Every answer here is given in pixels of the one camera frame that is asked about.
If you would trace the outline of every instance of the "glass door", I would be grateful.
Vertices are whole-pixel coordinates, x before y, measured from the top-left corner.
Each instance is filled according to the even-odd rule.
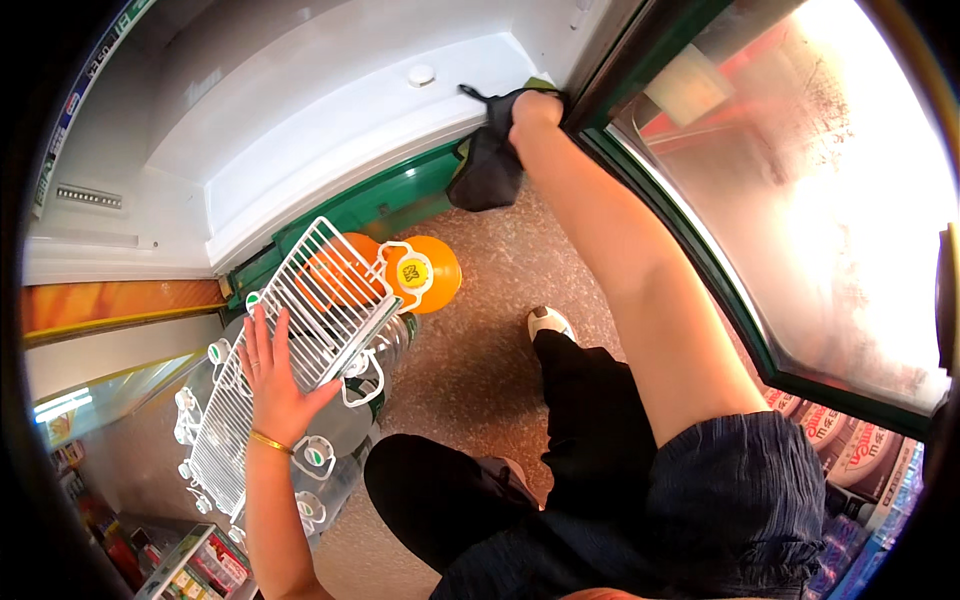
[[[654,1],[568,130],[671,228],[764,382],[923,439],[957,188],[916,80],[853,0]]]

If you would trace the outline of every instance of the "leg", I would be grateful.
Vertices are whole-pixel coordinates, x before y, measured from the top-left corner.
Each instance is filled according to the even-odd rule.
[[[442,575],[464,550],[538,509],[509,479],[509,472],[501,476],[463,452],[406,434],[381,440],[364,468],[390,531]]]
[[[552,329],[536,333],[534,349],[550,409],[546,507],[603,520],[641,514],[657,445],[630,368]]]

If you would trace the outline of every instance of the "white wire rack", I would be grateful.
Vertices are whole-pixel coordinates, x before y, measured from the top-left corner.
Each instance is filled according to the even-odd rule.
[[[290,364],[304,393],[343,376],[402,300],[382,274],[320,217],[280,264],[260,295],[273,335],[281,307],[290,312]],[[247,439],[253,419],[252,391],[237,347],[241,332],[216,378],[190,454],[198,482],[237,515],[246,500]]]

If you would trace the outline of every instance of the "shoe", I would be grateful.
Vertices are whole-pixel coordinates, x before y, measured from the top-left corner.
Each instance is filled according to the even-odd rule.
[[[541,329],[553,329],[570,338],[574,343],[577,342],[577,334],[573,332],[570,321],[559,310],[549,306],[538,306],[527,315],[527,331],[530,333],[531,342]]]

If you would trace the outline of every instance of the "gold bracelet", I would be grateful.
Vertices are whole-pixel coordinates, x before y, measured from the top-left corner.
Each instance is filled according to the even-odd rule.
[[[273,440],[271,440],[271,439],[268,438],[267,436],[263,435],[263,434],[260,433],[259,431],[253,431],[253,430],[251,429],[251,430],[250,430],[250,437],[254,438],[254,439],[257,440],[258,442],[262,442],[262,443],[268,445],[268,446],[271,447],[271,448],[276,448],[277,450],[279,450],[279,451],[281,451],[281,452],[286,452],[286,453],[289,454],[290,456],[293,456],[293,455],[294,455],[294,451],[293,451],[293,450],[291,450],[291,449],[288,448],[287,446],[281,444],[280,442],[274,442]]]

